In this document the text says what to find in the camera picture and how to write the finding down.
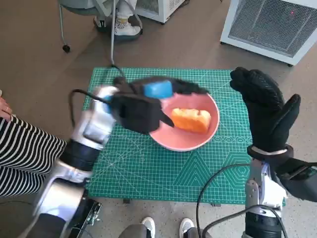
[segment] white appliance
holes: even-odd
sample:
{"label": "white appliance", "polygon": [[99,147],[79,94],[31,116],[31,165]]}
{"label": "white appliance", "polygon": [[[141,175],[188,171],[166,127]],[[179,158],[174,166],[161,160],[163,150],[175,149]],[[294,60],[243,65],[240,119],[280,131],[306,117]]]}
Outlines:
{"label": "white appliance", "polygon": [[296,65],[317,41],[317,0],[231,0],[220,41]]}
{"label": "white appliance", "polygon": [[183,2],[189,0],[138,0],[135,10],[140,16],[164,24]]}

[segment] shoe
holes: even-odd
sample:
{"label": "shoe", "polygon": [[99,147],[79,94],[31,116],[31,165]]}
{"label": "shoe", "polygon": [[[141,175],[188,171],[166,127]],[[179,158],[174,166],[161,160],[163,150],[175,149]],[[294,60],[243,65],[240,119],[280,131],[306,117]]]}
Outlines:
{"label": "shoe", "polygon": [[135,40],[142,34],[140,26],[132,26],[127,18],[118,18],[115,21],[114,36],[117,40]]}
{"label": "shoe", "polygon": [[99,32],[106,32],[108,31],[106,27],[106,18],[100,18],[98,16],[94,17],[94,25]]}
{"label": "shoe", "polygon": [[179,226],[179,238],[183,238],[184,233],[186,233],[192,227],[195,227],[194,222],[189,218],[184,218]]}
{"label": "shoe", "polygon": [[155,223],[152,217],[143,219],[142,224],[151,232],[151,238],[155,238]]}

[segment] chair leg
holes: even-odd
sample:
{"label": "chair leg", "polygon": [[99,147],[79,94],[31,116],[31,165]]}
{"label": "chair leg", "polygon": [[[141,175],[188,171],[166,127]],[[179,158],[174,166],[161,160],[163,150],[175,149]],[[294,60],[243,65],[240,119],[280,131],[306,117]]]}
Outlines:
{"label": "chair leg", "polygon": [[63,50],[66,53],[70,52],[70,47],[69,45],[66,43],[65,38],[64,38],[64,29],[63,29],[63,9],[62,9],[62,5],[59,4],[59,20],[60,20],[60,33],[61,33],[61,40],[63,42]]}
{"label": "chair leg", "polygon": [[114,65],[114,28],[115,28],[115,7],[116,7],[116,0],[113,0],[112,3],[112,28],[111,28],[111,53],[110,53],[110,60],[111,64]]}

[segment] gray floor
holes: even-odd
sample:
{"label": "gray floor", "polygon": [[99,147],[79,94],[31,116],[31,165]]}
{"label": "gray floor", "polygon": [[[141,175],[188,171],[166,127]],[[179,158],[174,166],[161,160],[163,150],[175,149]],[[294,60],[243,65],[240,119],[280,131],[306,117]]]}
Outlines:
{"label": "gray floor", "polygon": [[[286,64],[233,46],[221,46],[219,38],[229,1],[200,0],[180,9],[165,26],[144,19],[144,34],[137,41],[115,48],[120,66],[183,67],[233,69],[236,66],[257,68],[271,74],[286,98],[301,94],[301,113],[291,130],[289,143],[296,157],[316,161],[317,93],[314,61],[317,46],[293,68]],[[15,0],[1,3],[0,8],[0,89],[14,113],[44,130],[67,139],[71,133],[67,93],[74,88],[86,89],[96,66],[109,64],[109,38],[97,34],[91,17],[65,14],[65,33],[72,47],[66,55],[61,50],[56,1]],[[78,96],[76,116],[83,98]],[[177,237],[182,218],[194,218],[195,204],[98,199],[104,205],[102,221],[90,229],[95,238],[116,238],[132,223],[150,215],[157,225],[158,237]],[[242,206],[212,208],[203,205],[203,227]],[[0,207],[0,237],[15,237],[25,226],[30,209],[24,205]],[[284,213],[290,238],[316,237],[317,205],[290,198]],[[212,230],[214,238],[240,237],[243,219],[234,219]]]}

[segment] pink bowl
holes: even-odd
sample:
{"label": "pink bowl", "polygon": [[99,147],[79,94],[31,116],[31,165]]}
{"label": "pink bowl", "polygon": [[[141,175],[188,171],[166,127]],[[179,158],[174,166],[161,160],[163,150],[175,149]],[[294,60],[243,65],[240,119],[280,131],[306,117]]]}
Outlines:
{"label": "pink bowl", "polygon": [[175,94],[172,98],[164,99],[161,102],[163,112],[169,117],[174,108],[206,110],[211,115],[211,122],[206,134],[187,132],[161,122],[159,129],[150,133],[150,136],[161,146],[173,151],[190,151],[206,144],[216,133],[220,119],[219,110],[209,94]]}

